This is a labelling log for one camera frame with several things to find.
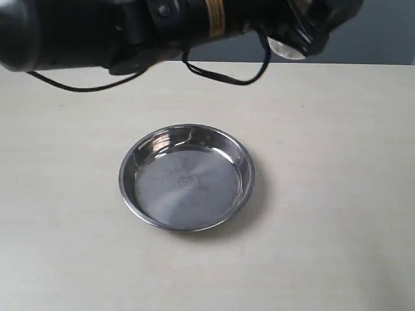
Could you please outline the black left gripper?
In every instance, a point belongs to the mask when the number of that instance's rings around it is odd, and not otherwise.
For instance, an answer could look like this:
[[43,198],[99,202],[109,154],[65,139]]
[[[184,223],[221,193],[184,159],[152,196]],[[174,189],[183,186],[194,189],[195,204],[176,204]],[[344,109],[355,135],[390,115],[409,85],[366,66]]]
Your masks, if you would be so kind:
[[243,1],[243,18],[267,38],[317,55],[330,34],[353,19],[362,1]]

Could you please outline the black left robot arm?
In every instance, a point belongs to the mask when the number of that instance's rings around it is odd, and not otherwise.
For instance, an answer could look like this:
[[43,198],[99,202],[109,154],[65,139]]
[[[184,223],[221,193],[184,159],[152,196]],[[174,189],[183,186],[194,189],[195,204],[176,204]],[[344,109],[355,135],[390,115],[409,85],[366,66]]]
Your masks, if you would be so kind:
[[306,58],[361,1],[2,1],[1,64],[11,71],[144,71],[193,47],[257,31]]

